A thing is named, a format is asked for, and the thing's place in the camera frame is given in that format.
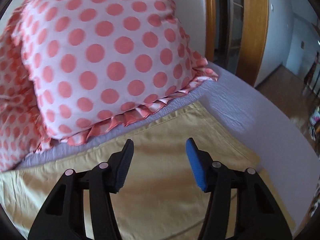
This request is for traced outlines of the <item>wooden door frame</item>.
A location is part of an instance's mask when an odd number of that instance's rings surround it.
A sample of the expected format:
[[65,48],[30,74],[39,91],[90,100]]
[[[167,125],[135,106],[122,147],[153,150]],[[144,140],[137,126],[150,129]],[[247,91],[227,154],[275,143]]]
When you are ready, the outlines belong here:
[[[216,34],[215,0],[204,0],[206,9],[205,56],[214,59]],[[244,27],[236,76],[253,86],[257,80],[265,50],[268,29],[268,0],[244,0]]]

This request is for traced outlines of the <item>khaki tan pants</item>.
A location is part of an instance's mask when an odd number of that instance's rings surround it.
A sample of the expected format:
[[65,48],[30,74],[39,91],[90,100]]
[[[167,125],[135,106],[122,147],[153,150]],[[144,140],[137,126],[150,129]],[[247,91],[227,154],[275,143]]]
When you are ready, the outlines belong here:
[[295,228],[268,172],[260,167],[260,157],[198,102],[89,150],[43,165],[3,172],[1,206],[21,235],[27,237],[37,213],[65,170],[90,170],[107,161],[131,139],[135,149],[124,187],[111,197],[121,237],[197,239],[209,194],[196,185],[185,153],[188,138],[230,169],[255,168],[289,228]]

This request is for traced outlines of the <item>lavender bed sheet mattress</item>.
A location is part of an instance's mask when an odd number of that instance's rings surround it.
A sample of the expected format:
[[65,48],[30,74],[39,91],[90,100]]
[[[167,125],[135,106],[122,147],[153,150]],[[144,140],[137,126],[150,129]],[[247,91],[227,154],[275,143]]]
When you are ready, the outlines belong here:
[[276,105],[235,75],[210,64],[219,80],[207,81],[187,96],[172,100],[167,107],[129,126],[119,125],[88,144],[59,144],[41,154],[33,154],[18,165],[19,170],[39,167],[92,148],[121,134],[145,126],[172,111],[199,101],[233,137],[260,157],[260,168],[267,170],[294,221],[292,232],[299,232],[307,221],[309,205],[319,175],[314,150],[295,126],[295,115],[284,114]]

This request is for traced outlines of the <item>left pink polka-dot pillow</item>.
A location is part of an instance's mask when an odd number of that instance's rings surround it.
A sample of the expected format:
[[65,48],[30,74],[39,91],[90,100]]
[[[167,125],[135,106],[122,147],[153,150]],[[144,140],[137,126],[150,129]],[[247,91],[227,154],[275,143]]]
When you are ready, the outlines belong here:
[[21,45],[11,38],[23,7],[14,10],[1,35],[1,171],[12,170],[27,155],[51,148],[42,126],[34,85],[22,63]]

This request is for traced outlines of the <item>pink polka-dot pillow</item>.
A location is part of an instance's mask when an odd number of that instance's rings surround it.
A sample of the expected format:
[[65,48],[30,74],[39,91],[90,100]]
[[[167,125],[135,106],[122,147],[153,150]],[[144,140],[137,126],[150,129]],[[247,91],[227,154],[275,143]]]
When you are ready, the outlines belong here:
[[34,85],[22,63],[21,45],[11,38],[23,7],[14,10],[1,35],[1,171],[12,170],[27,155],[51,148],[42,126]]
[[25,0],[12,38],[46,136],[81,145],[217,80],[175,10],[173,0]]

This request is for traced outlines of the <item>right pink polka-dot pillow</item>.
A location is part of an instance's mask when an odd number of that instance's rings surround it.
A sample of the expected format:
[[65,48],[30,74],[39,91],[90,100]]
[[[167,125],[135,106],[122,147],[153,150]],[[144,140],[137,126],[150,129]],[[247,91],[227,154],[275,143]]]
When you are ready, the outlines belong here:
[[217,80],[175,10],[173,0],[25,0],[12,38],[46,136],[81,145]]

